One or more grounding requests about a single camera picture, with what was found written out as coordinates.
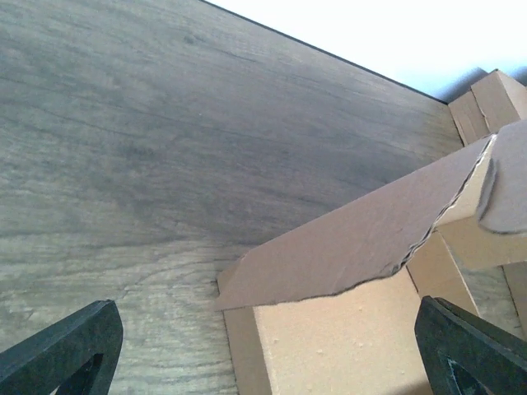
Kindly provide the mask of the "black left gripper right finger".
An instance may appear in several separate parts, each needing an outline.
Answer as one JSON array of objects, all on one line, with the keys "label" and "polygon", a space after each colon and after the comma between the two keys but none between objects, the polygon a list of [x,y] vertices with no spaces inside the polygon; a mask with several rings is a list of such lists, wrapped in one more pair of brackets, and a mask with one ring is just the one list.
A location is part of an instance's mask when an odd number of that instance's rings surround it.
[{"label": "black left gripper right finger", "polygon": [[414,333],[433,393],[526,393],[526,341],[430,296],[421,300]]}]

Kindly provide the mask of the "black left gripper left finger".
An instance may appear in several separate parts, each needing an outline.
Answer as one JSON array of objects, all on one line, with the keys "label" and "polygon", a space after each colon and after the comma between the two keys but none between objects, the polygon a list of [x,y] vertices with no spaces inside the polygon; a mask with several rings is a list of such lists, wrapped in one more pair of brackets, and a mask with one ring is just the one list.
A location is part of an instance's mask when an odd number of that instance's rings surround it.
[{"label": "black left gripper left finger", "polygon": [[123,344],[116,303],[97,300],[1,353],[2,394],[107,394]]}]

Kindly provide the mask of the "brown cardboard box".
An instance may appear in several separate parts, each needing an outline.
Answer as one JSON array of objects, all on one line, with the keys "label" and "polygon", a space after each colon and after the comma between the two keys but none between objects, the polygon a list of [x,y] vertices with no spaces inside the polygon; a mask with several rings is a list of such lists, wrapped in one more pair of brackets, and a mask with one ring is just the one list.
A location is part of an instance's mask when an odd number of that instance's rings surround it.
[{"label": "brown cardboard box", "polygon": [[217,278],[242,394],[435,394],[425,296],[479,316],[463,271],[526,259],[526,124],[250,250]]}]

